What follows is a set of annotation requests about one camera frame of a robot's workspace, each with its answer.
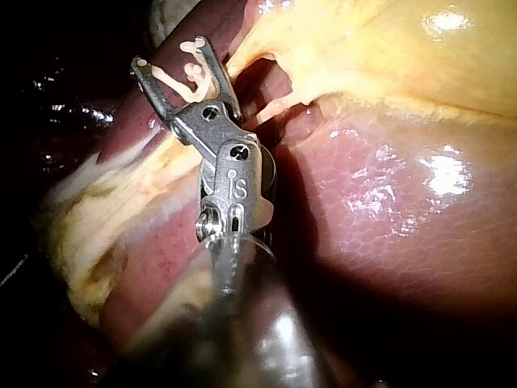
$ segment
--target dark background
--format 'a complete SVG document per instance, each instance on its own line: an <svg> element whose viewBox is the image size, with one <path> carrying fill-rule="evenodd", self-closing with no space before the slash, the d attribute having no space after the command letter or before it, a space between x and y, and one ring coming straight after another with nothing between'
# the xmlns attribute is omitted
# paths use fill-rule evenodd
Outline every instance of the dark background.
<svg viewBox="0 0 517 388"><path fill-rule="evenodd" d="M90 386L113 359L71 310L29 220L45 190L102 140L110 123L92 116L92 108L112 115L133 85L132 58L152 50L148 6L147 0L4 5L0 281L22 264L0 286L0 386Z"/></svg>

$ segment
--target metal pivot screw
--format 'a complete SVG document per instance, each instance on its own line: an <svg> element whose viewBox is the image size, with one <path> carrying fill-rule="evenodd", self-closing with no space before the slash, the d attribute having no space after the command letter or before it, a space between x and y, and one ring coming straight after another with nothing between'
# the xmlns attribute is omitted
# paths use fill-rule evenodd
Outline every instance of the metal pivot screw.
<svg viewBox="0 0 517 388"><path fill-rule="evenodd" d="M229 152L229 156L231 156L233 160L238 161L248 159L249 154L250 150L243 144L234 146Z"/></svg>
<svg viewBox="0 0 517 388"><path fill-rule="evenodd" d="M203 118L206 120L206 121L212 121L214 120L216 117L219 116L219 108L218 107L215 107L215 106L211 106L211 107L206 107L205 109L203 109L203 113L201 113L203 115Z"/></svg>
<svg viewBox="0 0 517 388"><path fill-rule="evenodd" d="M195 222L195 234L198 241L205 240L210 234L221 232L222 225L218 212L214 208L204 209Z"/></svg>

